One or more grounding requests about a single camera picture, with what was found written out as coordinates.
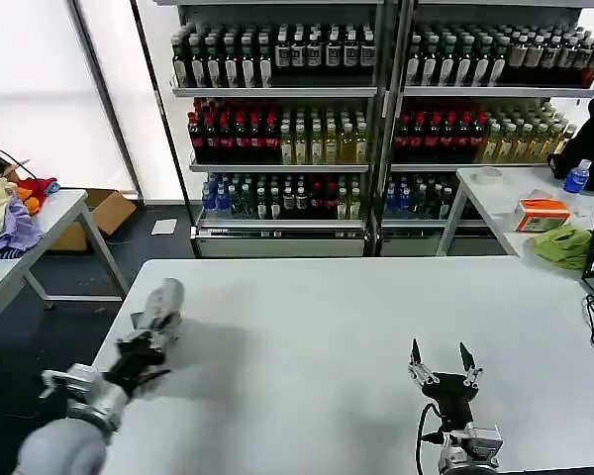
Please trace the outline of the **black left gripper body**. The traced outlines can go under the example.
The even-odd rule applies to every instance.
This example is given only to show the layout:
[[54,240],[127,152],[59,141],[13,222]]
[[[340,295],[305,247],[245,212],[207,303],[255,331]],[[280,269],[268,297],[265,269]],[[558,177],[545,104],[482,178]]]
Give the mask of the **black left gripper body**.
[[142,370],[140,350],[119,350],[120,356],[104,373],[104,380],[120,387],[128,397],[132,397],[139,388]]

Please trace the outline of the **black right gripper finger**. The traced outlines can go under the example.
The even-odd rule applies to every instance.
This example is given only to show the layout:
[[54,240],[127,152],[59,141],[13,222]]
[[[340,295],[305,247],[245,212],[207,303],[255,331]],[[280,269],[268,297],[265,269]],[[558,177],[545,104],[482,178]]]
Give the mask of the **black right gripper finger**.
[[479,367],[474,360],[472,353],[468,350],[463,342],[459,343],[460,357],[465,371],[464,386],[477,387],[477,379],[483,373],[483,369]]
[[412,342],[408,371],[412,380],[419,386],[438,385],[440,379],[423,363],[417,340]]

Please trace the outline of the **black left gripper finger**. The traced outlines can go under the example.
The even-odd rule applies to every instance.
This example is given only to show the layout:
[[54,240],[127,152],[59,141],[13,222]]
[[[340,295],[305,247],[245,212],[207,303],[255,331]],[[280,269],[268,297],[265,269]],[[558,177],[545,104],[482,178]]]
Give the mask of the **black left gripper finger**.
[[152,344],[153,330],[137,327],[116,340],[119,350],[149,350]]
[[142,370],[140,372],[140,385],[146,385],[170,372],[167,363],[167,356],[175,347],[178,336],[166,335],[140,335],[141,347],[140,360]]

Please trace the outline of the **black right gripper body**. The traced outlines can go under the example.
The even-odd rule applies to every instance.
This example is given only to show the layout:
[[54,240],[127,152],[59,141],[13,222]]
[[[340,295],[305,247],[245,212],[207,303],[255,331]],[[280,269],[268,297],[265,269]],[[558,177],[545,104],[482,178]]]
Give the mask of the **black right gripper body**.
[[476,384],[465,380],[464,375],[436,373],[432,382],[421,385],[422,393],[438,403],[442,431],[464,430],[473,422],[470,402],[476,397]]

